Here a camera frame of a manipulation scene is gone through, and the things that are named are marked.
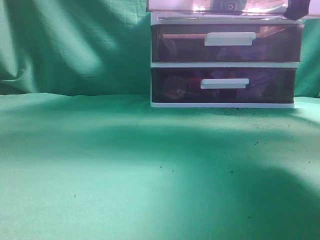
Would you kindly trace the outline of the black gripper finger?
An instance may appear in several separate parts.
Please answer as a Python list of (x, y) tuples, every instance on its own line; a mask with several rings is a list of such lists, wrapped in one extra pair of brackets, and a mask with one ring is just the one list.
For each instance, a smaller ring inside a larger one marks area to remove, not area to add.
[(289, 0), (284, 12), (286, 19), (296, 21), (309, 14), (310, 0)]

